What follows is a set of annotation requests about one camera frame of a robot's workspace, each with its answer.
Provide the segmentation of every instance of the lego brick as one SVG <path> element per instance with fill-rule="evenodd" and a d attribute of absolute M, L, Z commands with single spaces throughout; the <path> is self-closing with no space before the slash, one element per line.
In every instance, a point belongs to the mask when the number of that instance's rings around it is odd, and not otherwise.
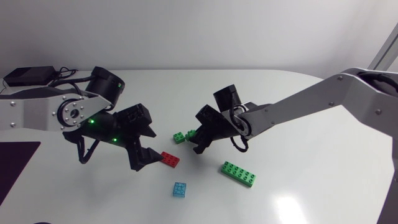
<path fill-rule="evenodd" d="M 195 135 L 196 135 L 196 131 L 195 130 L 191 130 L 191 131 L 188 131 L 188 133 L 185 135 L 185 139 L 187 140 L 187 141 L 189 141 L 189 139 L 191 139 L 192 137 L 194 137 Z"/>
<path fill-rule="evenodd" d="M 176 182 L 174 184 L 174 189 L 173 189 L 173 196 L 174 197 L 185 197 L 185 189 L 187 188 L 186 183 L 178 183 Z"/>
<path fill-rule="evenodd" d="M 180 144 L 181 142 L 185 141 L 185 137 L 182 133 L 177 133 L 173 135 L 174 141 L 177 144 Z"/>
<path fill-rule="evenodd" d="M 249 187 L 253 185 L 254 180 L 256 179 L 256 175 L 228 161 L 225 161 L 225 163 L 221 166 L 221 172 Z"/>
<path fill-rule="evenodd" d="M 161 155 L 163 156 L 161 162 L 166 163 L 170 167 L 174 168 L 178 164 L 178 162 L 180 162 L 180 158 L 170 155 L 167 152 L 162 152 Z"/>

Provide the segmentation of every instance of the black cable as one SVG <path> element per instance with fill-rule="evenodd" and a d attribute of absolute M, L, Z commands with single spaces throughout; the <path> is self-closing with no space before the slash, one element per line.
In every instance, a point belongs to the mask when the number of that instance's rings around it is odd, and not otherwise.
<path fill-rule="evenodd" d="M 62 68 L 60 68 L 60 70 L 59 70 L 59 77 L 58 77 L 57 79 L 69 78 L 69 77 L 71 77 L 72 75 L 76 74 L 77 71 L 78 71 L 77 69 L 69 69 L 69 68 L 67 68 L 67 67 L 62 67 Z M 70 72 L 70 74 L 69 74 L 69 75 L 62 76 L 62 73 L 65 73 L 65 72 Z"/>
<path fill-rule="evenodd" d="M 90 160 L 90 157 L 93 154 L 98 143 L 100 143 L 100 140 L 95 140 L 90 149 L 87 149 L 87 153 L 85 155 L 85 139 L 83 137 L 80 137 L 79 142 L 77 143 L 77 153 L 80 163 L 86 164 Z"/>
<path fill-rule="evenodd" d="M 241 135 L 241 140 L 242 140 L 242 143 L 244 144 L 244 149 L 241 148 L 241 147 L 239 147 L 239 146 L 235 143 L 234 137 L 230 137 L 229 139 L 231 140 L 232 145 L 235 146 L 235 148 L 236 148 L 237 150 L 239 150 L 239 152 L 247 152 L 247 151 L 248 151 L 248 149 L 249 149 L 248 140 L 247 140 L 246 138 L 244 138 L 243 135 Z"/>
<path fill-rule="evenodd" d="M 237 127 L 239 128 L 241 131 L 244 130 L 243 125 L 238 124 L 235 119 L 234 119 L 234 110 L 235 108 L 243 108 L 243 110 L 246 112 L 246 108 L 242 105 L 234 105 L 234 99 L 233 99 L 233 95 L 231 95 L 231 109 L 229 110 L 229 118 L 231 119 L 231 122 Z M 249 144 L 248 144 L 248 140 L 246 138 L 244 138 L 244 136 L 241 134 L 241 140 L 242 143 L 244 144 L 244 149 L 239 147 L 234 140 L 234 137 L 230 137 L 229 139 L 232 142 L 232 145 L 239 151 L 239 152 L 247 152 L 249 149 Z"/>
<path fill-rule="evenodd" d="M 69 83 L 69 84 L 71 84 L 73 87 L 75 87 L 75 90 L 76 90 L 77 94 L 79 94 L 80 96 L 83 96 L 81 94 L 81 90 L 79 89 L 79 87 L 76 84 L 74 84 L 74 83 Z"/>
<path fill-rule="evenodd" d="M 69 77 L 71 77 L 72 75 L 76 74 L 77 71 L 78 71 L 77 69 L 69 69 L 69 68 L 67 68 L 67 67 L 61 67 L 60 70 L 56 72 L 56 74 L 55 74 L 53 80 L 51 81 L 51 83 L 50 83 L 49 85 L 52 85 L 52 84 L 53 84 L 54 82 L 56 82 L 57 80 L 69 78 Z M 65 73 L 65 72 L 70 72 L 70 74 L 69 74 L 69 75 L 62 76 L 62 74 Z"/>
<path fill-rule="evenodd" d="M 243 126 L 241 124 L 238 124 L 235 119 L 234 119 L 234 109 L 236 106 L 234 106 L 234 99 L 233 96 L 231 95 L 231 109 L 229 110 L 229 118 L 231 119 L 231 122 L 239 128 L 241 131 L 243 131 Z"/>
<path fill-rule="evenodd" d="M 365 73 L 365 74 L 360 75 L 360 77 L 368 78 L 370 80 L 377 80 L 379 82 L 385 82 L 388 85 L 394 87 L 396 89 L 396 92 L 398 92 L 398 83 L 383 73 L 381 73 L 381 74 Z"/>
<path fill-rule="evenodd" d="M 0 94 L 7 88 L 4 84 L 4 80 L 2 80 L 2 85 L 4 86 L 4 88 L 0 91 Z"/>
<path fill-rule="evenodd" d="M 75 79 L 71 79 L 71 80 L 58 80 L 55 83 L 49 84 L 49 87 L 56 87 L 59 85 L 70 84 L 70 83 L 87 82 L 87 81 L 93 80 L 94 78 L 95 78 L 95 76 L 91 75 L 91 76 L 85 77 L 85 78 L 75 78 Z"/>

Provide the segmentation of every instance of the black box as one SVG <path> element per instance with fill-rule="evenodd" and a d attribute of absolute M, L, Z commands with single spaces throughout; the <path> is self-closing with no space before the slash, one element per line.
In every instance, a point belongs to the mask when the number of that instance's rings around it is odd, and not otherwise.
<path fill-rule="evenodd" d="M 9 86 L 47 85 L 56 76 L 53 66 L 16 68 L 4 81 Z"/>

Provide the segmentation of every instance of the green lego brick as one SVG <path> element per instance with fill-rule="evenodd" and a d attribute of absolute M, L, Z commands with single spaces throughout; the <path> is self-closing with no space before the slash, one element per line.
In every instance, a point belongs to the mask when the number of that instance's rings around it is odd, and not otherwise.
<path fill-rule="evenodd" d="M 249 187 L 253 186 L 254 180 L 256 179 L 256 175 L 237 167 L 236 165 L 225 161 L 223 166 L 221 167 L 222 173 L 234 178 L 240 183 L 247 185 Z"/>
<path fill-rule="evenodd" d="M 185 135 L 185 139 L 189 141 L 192 137 L 194 137 L 197 134 L 195 130 L 188 131 L 188 133 Z"/>
<path fill-rule="evenodd" d="M 184 135 L 182 133 L 177 133 L 173 135 L 174 141 L 177 144 L 185 141 Z"/>

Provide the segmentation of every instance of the transparent blue brick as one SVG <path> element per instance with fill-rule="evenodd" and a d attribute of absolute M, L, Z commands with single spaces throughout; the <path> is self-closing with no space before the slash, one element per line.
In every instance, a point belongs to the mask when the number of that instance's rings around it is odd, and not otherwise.
<path fill-rule="evenodd" d="M 174 184 L 173 196 L 174 197 L 185 197 L 185 188 L 187 184 L 185 183 L 178 183 Z"/>

